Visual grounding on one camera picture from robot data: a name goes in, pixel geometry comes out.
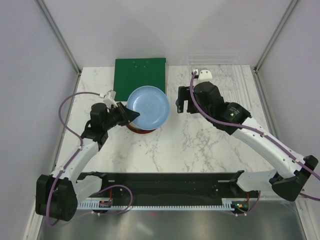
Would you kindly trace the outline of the dark red plate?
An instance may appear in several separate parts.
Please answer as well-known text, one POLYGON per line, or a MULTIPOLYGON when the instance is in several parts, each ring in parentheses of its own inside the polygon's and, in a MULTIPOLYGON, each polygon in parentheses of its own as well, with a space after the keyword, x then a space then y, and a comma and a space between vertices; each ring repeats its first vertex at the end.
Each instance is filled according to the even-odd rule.
POLYGON ((128 123, 126 125, 126 127, 132 132, 134 132, 134 130, 145 130, 145 129, 141 129, 141 128, 136 127, 132 122, 128 123))

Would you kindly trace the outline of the blue plate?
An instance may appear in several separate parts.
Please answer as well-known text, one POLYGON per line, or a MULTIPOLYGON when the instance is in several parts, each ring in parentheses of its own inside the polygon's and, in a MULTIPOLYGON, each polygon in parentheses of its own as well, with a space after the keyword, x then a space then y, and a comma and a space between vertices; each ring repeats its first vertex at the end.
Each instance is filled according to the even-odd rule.
POLYGON ((132 124, 141 130, 151 131, 162 126, 170 114, 170 104, 165 93, 154 86, 141 86, 128 97, 126 107, 139 116, 132 124))

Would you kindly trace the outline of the red and teal floral plate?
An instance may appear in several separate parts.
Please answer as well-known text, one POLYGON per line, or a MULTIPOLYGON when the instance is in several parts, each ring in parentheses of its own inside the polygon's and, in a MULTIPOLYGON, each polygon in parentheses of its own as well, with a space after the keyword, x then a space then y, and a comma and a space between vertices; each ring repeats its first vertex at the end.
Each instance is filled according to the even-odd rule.
POLYGON ((141 134, 141 135, 149 134, 149 133, 152 133, 154 131, 155 131, 154 129, 152 129, 152 130, 142 130, 142 129, 134 130, 135 133, 141 134))

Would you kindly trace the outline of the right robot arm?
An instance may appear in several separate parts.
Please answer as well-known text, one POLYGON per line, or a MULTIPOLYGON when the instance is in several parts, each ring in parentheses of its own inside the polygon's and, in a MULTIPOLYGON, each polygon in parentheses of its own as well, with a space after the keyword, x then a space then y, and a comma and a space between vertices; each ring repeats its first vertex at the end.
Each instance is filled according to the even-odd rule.
POLYGON ((229 184, 233 196, 273 191, 282 199, 294 202, 302 194, 319 163, 313 155, 303 156, 285 146, 240 104, 224 101, 218 87, 209 81, 194 87, 180 86, 175 102, 178 113, 183 113, 185 102, 188 113, 200 113, 215 128, 244 142, 273 166, 270 171, 238 171, 229 184))

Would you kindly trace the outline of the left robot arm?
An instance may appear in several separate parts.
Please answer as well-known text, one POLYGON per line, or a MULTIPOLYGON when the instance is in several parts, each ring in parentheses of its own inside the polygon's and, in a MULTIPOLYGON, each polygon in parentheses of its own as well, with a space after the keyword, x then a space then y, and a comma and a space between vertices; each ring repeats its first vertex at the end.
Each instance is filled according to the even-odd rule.
POLYGON ((87 163, 101 150, 108 139, 108 131, 126 126, 140 114, 121 102, 108 108, 99 102, 91 106, 90 119, 80 136, 80 144, 69 159, 49 175, 42 174, 36 181, 35 212, 48 219, 70 221, 80 203, 92 195, 106 196, 110 185, 100 173, 79 179, 87 163))

